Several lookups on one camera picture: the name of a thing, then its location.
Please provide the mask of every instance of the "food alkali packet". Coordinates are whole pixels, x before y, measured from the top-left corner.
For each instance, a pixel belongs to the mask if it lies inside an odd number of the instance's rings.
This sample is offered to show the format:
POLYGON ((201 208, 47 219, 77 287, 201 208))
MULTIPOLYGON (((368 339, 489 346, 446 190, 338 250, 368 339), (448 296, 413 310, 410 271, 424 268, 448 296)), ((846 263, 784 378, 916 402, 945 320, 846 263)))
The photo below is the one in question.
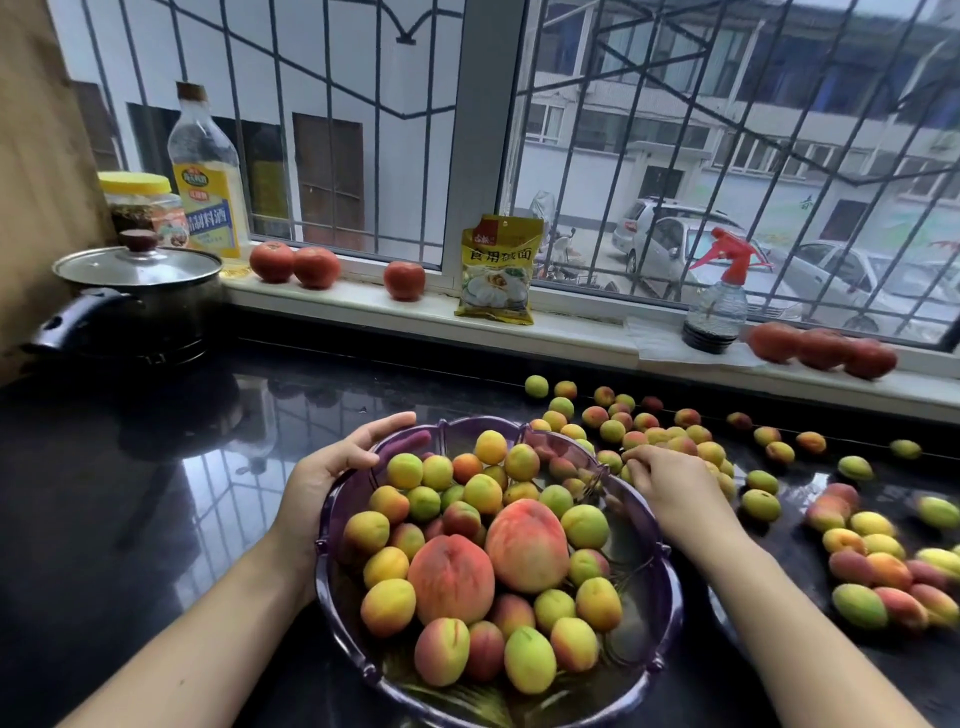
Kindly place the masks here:
POLYGON ((463 279, 457 316, 533 324, 529 291, 543 221, 484 215, 461 238, 463 279))

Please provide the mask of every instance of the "fruit bowl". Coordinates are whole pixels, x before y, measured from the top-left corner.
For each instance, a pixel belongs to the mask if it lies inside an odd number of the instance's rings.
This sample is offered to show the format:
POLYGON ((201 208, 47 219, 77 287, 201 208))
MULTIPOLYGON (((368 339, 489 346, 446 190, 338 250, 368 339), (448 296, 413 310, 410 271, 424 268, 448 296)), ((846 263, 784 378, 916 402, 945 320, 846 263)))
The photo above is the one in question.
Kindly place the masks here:
MULTIPOLYGON (((364 680, 388 695, 413 718, 429 725, 589 726, 634 710, 663 669, 664 655, 683 621, 680 582, 671 567, 669 547, 644 499, 613 476, 584 448, 554 432, 497 417, 468 417, 436 425, 417 425, 395 433, 374 448, 380 462, 371 471, 348 471, 334 484, 321 514, 317 540, 317 595, 334 638, 359 668, 364 680), (375 639, 360 619, 365 589, 355 570, 342 565, 343 533, 351 516, 367 510, 368 500, 387 484, 387 463, 401 452, 454 457, 472 451, 478 435, 493 429, 509 445, 548 446, 570 460, 590 482, 576 498, 604 510, 611 536, 603 548, 611 582, 620 592, 623 620, 601 639, 600 660, 588 672, 559 673, 538 695, 515 690, 504 675, 490 683, 459 682, 432 688, 414 669, 414 645, 421 625, 414 619, 387 640, 375 639)), ((541 489, 550 478, 536 478, 541 489)))

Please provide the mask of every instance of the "plastic bottle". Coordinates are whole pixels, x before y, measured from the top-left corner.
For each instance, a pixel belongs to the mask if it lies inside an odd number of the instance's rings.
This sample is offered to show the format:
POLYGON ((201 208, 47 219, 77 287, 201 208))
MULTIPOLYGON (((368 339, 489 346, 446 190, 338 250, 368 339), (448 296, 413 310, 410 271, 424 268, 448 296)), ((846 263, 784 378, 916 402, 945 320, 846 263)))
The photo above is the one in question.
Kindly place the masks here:
POLYGON ((252 246, 237 151, 213 121, 203 86, 178 82, 177 96, 180 119, 167 153, 190 226, 189 247, 219 255, 226 265, 242 263, 252 246))
POLYGON ((728 258, 730 267, 720 281, 700 294, 684 320, 681 336, 684 343, 707 353, 723 353, 736 341, 747 322, 747 294, 743 284, 754 248, 746 240, 723 228, 714 228, 710 234, 716 239, 700 260, 690 266, 698 268, 714 258, 728 258))

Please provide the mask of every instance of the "hand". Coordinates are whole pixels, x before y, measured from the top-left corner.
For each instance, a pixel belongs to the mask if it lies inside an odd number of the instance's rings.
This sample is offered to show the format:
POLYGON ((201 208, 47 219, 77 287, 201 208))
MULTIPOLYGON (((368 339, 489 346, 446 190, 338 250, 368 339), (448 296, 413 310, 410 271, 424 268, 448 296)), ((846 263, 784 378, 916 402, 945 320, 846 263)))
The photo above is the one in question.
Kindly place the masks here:
POLYGON ((663 535, 701 569, 726 546, 749 541, 716 478, 700 458, 641 445, 623 453, 623 459, 663 535))
POLYGON ((376 443, 399 429, 417 423, 416 412, 400 412, 355 429, 340 442, 304 457, 290 473, 274 523, 264 536, 274 545, 278 563, 305 582, 305 601, 313 598, 314 543, 320 531, 320 512, 334 481, 346 470, 367 470, 379 455, 369 452, 376 443))

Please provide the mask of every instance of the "pot lid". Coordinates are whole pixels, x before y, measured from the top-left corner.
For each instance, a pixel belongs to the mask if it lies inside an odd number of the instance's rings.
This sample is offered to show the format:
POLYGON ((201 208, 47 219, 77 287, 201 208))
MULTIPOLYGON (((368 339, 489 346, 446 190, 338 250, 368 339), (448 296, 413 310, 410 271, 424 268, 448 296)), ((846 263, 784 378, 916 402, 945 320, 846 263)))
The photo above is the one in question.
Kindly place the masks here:
POLYGON ((159 248, 152 231, 123 231, 121 246, 81 251, 54 263, 54 273, 79 285, 152 286, 217 275, 220 258, 184 248, 159 248))

